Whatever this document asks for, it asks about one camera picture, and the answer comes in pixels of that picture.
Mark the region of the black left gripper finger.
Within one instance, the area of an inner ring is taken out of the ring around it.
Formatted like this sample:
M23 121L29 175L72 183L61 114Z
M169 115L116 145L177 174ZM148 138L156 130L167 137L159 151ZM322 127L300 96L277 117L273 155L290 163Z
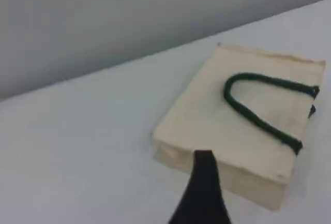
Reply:
M194 151L189 182L169 223L231 223L212 151Z

